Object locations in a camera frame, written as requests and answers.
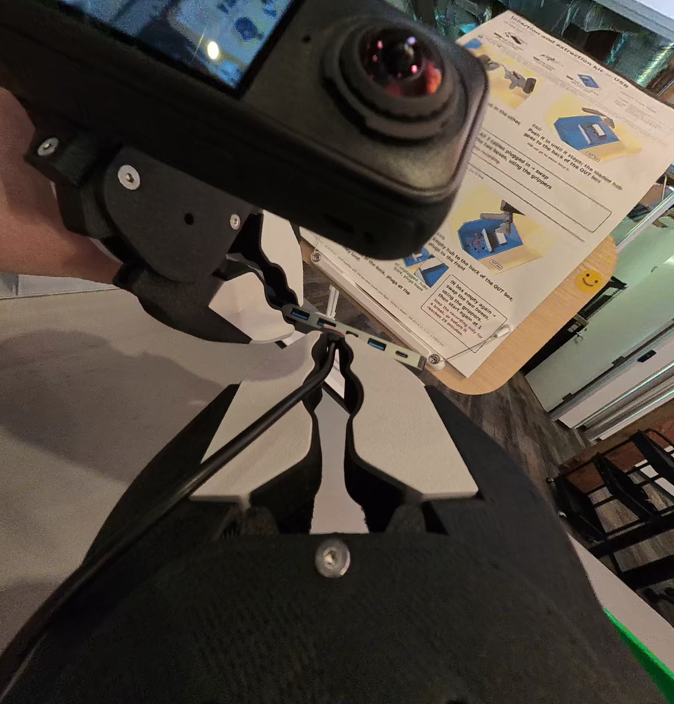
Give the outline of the grey usb hub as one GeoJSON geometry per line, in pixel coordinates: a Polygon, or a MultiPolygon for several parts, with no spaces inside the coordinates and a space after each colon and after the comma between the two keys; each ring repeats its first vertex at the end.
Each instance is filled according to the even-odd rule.
{"type": "Polygon", "coordinates": [[[418,373],[422,372],[426,365],[426,358],[417,351],[402,347],[392,341],[375,337],[368,332],[327,318],[319,312],[310,311],[307,308],[293,304],[284,305],[281,308],[281,312],[284,320],[292,324],[294,328],[301,333],[306,334],[311,331],[324,331],[340,334],[348,339],[360,339],[368,346],[384,352],[389,358],[412,368],[412,370],[418,373]]]}

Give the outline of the black rolling cart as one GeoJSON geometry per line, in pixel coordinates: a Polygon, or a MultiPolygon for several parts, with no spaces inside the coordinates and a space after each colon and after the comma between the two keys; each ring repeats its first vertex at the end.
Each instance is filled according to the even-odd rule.
{"type": "Polygon", "coordinates": [[[674,441],[640,430],[548,480],[561,517],[634,591],[674,579],[674,553],[622,569],[616,554],[674,530],[674,441]]]}

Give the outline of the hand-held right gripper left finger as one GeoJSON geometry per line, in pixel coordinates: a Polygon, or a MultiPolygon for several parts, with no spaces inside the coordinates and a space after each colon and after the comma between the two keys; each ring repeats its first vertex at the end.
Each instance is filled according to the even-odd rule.
{"type": "MultiPolygon", "coordinates": [[[[256,366],[231,392],[201,462],[220,451],[281,400],[316,376],[327,339],[310,332],[256,366]]],[[[277,523],[308,532],[322,479],[318,386],[190,495],[196,503],[266,507],[277,523]]]]}

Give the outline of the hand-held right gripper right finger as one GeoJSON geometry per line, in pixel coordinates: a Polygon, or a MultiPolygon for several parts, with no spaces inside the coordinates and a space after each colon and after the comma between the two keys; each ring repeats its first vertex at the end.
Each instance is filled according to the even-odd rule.
{"type": "Polygon", "coordinates": [[[402,506],[469,499],[479,488],[425,384],[367,342],[339,343],[350,417],[345,486],[369,532],[385,532],[402,506]]]}

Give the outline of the person's left hand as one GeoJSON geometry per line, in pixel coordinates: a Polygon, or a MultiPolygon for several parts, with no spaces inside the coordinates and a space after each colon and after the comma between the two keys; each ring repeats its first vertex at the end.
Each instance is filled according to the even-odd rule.
{"type": "Polygon", "coordinates": [[[24,156],[34,127],[0,87],[0,272],[111,285],[120,265],[65,229],[52,185],[24,156]]]}

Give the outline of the printed instruction sheet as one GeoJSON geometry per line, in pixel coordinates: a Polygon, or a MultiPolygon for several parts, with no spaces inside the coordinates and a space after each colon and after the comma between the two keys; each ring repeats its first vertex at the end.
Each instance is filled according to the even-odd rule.
{"type": "Polygon", "coordinates": [[[544,345],[525,323],[603,244],[674,159],[674,109],[521,14],[458,43],[490,95],[454,206],[393,261],[306,230],[315,263],[438,366],[515,373],[544,345]]]}

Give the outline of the green plastic bin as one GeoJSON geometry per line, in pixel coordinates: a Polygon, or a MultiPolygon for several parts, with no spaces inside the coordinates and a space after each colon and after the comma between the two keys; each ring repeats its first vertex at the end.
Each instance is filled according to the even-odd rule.
{"type": "Polygon", "coordinates": [[[666,702],[674,703],[674,672],[607,608],[603,607],[603,611],[634,659],[644,668],[652,682],[663,694],[666,702]]]}

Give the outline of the metal stand bracket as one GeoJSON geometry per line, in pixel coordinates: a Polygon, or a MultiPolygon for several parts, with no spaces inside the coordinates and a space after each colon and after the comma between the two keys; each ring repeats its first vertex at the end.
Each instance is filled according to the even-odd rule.
{"type": "MultiPolygon", "coordinates": [[[[321,254],[316,250],[312,251],[312,254],[310,255],[310,260],[312,263],[319,263],[319,261],[321,260],[321,254]]],[[[328,300],[325,308],[325,314],[328,318],[332,320],[336,319],[335,314],[337,312],[339,298],[340,291],[334,285],[329,284],[328,300]]]]}

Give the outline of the black usb cable red plug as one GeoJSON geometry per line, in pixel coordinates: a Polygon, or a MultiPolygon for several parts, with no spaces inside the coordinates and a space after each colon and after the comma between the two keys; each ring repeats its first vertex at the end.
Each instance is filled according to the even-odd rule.
{"type": "Polygon", "coordinates": [[[169,494],[153,500],[148,509],[130,523],[119,536],[114,537],[103,550],[84,560],[22,626],[19,633],[0,656],[0,703],[23,673],[52,621],[71,600],[76,598],[81,590],[97,576],[111,568],[156,524],[161,522],[166,515],[172,513],[183,500],[222,470],[297,404],[322,386],[332,370],[343,335],[338,331],[326,328],[317,330],[315,335],[314,344],[324,344],[324,351],[318,355],[318,360],[313,358],[313,346],[307,351],[307,358],[313,362],[313,367],[309,369],[310,374],[305,380],[301,381],[252,423],[237,432],[225,445],[210,454],[208,459],[191,469],[186,478],[177,484],[169,494]]]}

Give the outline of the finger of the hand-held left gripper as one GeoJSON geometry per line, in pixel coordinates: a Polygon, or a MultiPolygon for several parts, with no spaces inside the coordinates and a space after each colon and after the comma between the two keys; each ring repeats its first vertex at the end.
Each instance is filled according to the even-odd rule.
{"type": "Polygon", "coordinates": [[[295,327],[266,297],[257,275],[224,280],[208,304],[209,310],[244,333],[251,344],[272,344],[291,338],[295,327]]]}
{"type": "Polygon", "coordinates": [[[302,251],[287,220],[266,211],[248,216],[247,266],[263,285],[272,308],[303,304],[302,251]]]}

